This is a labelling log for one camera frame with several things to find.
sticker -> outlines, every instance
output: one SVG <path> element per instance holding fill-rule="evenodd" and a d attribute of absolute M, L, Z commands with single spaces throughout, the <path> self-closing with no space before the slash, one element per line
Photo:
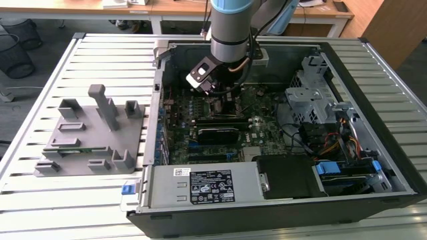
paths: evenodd
<path fill-rule="evenodd" d="M 173 168 L 173 177 L 189 176 L 190 168 Z"/>
<path fill-rule="evenodd" d="M 148 14 L 148 11 L 128 11 L 129 14 Z"/>
<path fill-rule="evenodd" d="M 232 171 L 189 172 L 189 196 L 193 205 L 234 202 Z"/>

blue drive latch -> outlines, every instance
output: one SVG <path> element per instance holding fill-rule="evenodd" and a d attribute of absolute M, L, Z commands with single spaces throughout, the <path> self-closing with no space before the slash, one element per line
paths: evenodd
<path fill-rule="evenodd" d="M 317 170 L 317 174 L 338 174 L 340 167 L 334 161 L 321 161 L 316 166 L 314 169 Z"/>

circuit board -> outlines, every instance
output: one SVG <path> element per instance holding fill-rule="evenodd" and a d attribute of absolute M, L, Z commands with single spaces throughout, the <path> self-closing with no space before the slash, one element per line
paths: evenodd
<path fill-rule="evenodd" d="M 274 118 L 277 94 L 262 86 L 245 86 L 236 97 L 226 114 L 216 114 L 212 106 L 217 97 L 193 96 L 181 89 L 169 95 L 165 102 L 166 135 L 169 140 L 169 165 L 244 162 L 241 149 L 258 147 L 261 155 L 285 154 L 285 141 Z M 249 122 L 249 127 L 238 131 L 236 143 L 226 145 L 200 145 L 197 143 L 196 120 L 234 120 Z"/>

table leg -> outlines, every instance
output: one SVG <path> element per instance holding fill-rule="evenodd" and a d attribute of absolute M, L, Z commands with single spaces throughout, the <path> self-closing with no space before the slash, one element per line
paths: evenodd
<path fill-rule="evenodd" d="M 1 85 L 0 83 L 0 99 L 5 102 L 9 103 L 13 101 L 14 96 L 10 93 L 10 91 Z"/>
<path fill-rule="evenodd" d="M 149 21 L 150 21 L 150 27 L 152 27 L 152 34 L 160 35 L 161 34 L 161 16 L 150 15 Z"/>
<path fill-rule="evenodd" d="M 338 38 L 345 27 L 348 19 L 346 18 L 336 18 L 334 23 L 328 31 L 326 37 L 328 38 Z"/>

barcode sticker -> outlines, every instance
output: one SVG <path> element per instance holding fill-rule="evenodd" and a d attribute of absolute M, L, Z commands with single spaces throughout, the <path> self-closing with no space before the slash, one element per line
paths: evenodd
<path fill-rule="evenodd" d="M 189 176 L 190 168 L 173 168 L 173 177 Z"/>

